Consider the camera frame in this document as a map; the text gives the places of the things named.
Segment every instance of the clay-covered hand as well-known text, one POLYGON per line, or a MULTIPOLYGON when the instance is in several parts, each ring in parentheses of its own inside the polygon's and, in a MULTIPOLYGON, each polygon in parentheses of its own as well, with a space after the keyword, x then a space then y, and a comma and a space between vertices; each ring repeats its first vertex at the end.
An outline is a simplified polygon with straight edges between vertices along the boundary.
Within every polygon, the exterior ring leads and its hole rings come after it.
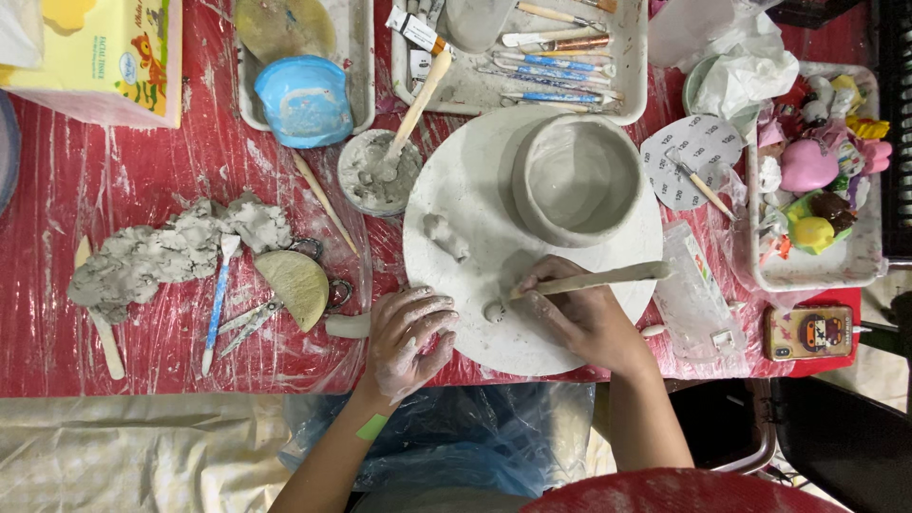
POLYGON ((393 405, 417 391, 450 361, 456 333, 442 335, 430 354, 419 351, 457 319, 453 299, 434 296, 430 287, 378 299, 370 312, 368 363, 358 392, 382 396, 393 405))
POLYGON ((539 260, 519 285, 523 300, 554 338, 586 363, 612 372, 634 372, 654 362, 637 328, 627 318, 611 287, 574 290, 543 296, 534 290, 540 281, 590 274, 556 255, 539 260))

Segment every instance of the smartphone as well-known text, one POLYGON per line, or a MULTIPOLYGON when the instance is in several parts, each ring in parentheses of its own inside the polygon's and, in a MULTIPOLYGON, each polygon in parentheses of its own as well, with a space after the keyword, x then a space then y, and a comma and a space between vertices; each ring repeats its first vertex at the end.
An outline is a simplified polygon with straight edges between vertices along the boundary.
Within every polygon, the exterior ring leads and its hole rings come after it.
POLYGON ((847 356, 852 352, 852 308, 797 307, 764 313, 764 352, 773 361, 847 356))

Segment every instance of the scissors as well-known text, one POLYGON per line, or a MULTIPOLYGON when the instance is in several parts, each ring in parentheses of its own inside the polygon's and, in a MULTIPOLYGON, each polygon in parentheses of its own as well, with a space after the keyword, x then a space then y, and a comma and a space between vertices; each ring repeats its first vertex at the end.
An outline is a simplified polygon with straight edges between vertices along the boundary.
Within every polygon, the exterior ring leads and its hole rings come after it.
MULTIPOLYGON (((323 244, 313 238, 298 239, 288 247, 288 249, 307 255, 314 260, 317 260, 323 255, 323 244)), ((350 283, 344 279, 333 279, 329 282, 329 300, 326 302, 326 309, 334 310, 341 308, 342 305, 346 304, 351 298, 351 293, 352 287, 350 283)), ((272 296, 272 298, 262 305, 253 307, 234 319, 225 322, 219 327, 218 335, 222 335, 237 328, 242 328, 241 331, 234 336, 231 342, 219 352, 219 358, 222 358, 226 354, 237 349, 237 347, 241 345, 241 342, 254 334, 255 331, 259 330, 269 318, 281 311, 284 307, 285 303, 281 299, 272 296)))

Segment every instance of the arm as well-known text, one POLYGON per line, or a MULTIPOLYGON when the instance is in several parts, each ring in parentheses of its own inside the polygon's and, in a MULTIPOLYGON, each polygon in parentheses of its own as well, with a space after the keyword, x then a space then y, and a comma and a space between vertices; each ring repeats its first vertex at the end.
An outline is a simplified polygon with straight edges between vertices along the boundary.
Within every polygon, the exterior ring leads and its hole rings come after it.
POLYGON ((437 348, 419 355, 438 330, 459 315, 452 298, 427 287, 380 298, 370 312, 368 363, 358 387, 326 434, 282 488, 272 513, 343 511, 358 468, 373 443, 356 433, 375 414, 389 417, 402 399, 428 382, 452 358, 456 334, 448 331, 437 348))
POLYGON ((617 468, 693 467, 690 450, 671 408, 656 358, 620 307, 611 287, 555 294, 533 289, 539 281, 589 271, 549 255, 520 284, 534 315, 567 349, 611 371, 609 442, 617 468))

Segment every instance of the red tablecloth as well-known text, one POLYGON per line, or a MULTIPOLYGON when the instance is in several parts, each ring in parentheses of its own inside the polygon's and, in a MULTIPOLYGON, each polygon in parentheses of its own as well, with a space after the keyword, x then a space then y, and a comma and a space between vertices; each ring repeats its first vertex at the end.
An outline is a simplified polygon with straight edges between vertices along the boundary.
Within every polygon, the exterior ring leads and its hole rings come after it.
MULTIPOLYGON (((391 92, 389 31, 383 20, 390 0, 376 3, 377 107, 374 128, 395 130, 405 105, 391 92)), ((786 48, 799 59, 865 64, 867 5, 862 4, 819 31, 783 28, 786 48)), ((321 264, 331 277, 358 282, 358 261, 315 203, 286 148, 268 132, 255 131, 240 118, 237 70, 229 21, 230 0, 184 0, 182 128, 136 131, 86 125, 14 99, 23 133, 19 184, 0 216, 0 396, 105 395, 117 393, 342 392, 357 378, 364 347, 359 340, 329 338, 322 323, 302 334, 290 316, 270 319, 224 360, 212 374, 200 375, 201 337, 212 305, 214 277, 162 285, 146 305, 132 305, 130 319, 114 329, 127 378, 110 379, 98 336, 84 309, 67 299, 78 240, 89 235, 98 248, 104 238, 129 225, 161 225, 189 202, 206 195, 227 203, 244 188, 265 202, 285 207, 294 232, 326 243, 321 264)), ((649 134, 683 117, 677 70, 649 71, 646 113, 627 127, 639 144, 649 134)), ((427 158, 469 118, 426 114, 413 134, 427 158)), ((302 152, 334 198, 339 191, 333 171, 341 144, 302 152)), ((337 204, 337 209, 345 209, 337 204)), ((828 361, 773 363, 761 356, 761 314, 765 304, 752 298, 734 279, 710 230, 723 227, 708 205, 687 213, 662 207, 666 220, 690 222, 710 268, 728 299, 746 301, 742 311, 748 333, 748 359, 738 370, 720 366, 694 368, 675 361, 668 339, 650 345, 669 377, 735 377, 805 374, 843 366, 853 357, 828 361)), ((365 217, 349 229, 366 235, 371 259, 372 296, 407 283, 402 262, 401 219, 365 217)), ((264 302, 270 291, 245 254, 229 282, 223 319, 264 302)), ((838 301, 859 310, 857 289, 831 291, 838 301)), ((356 301, 343 313, 359 312, 356 301)), ((659 322, 650 304, 638 326, 659 322)), ((219 339, 217 349, 229 338, 219 339)), ((582 368, 548 379, 599 381, 607 372, 582 368)), ((456 355, 428 385, 528 381, 495 372, 456 355)))

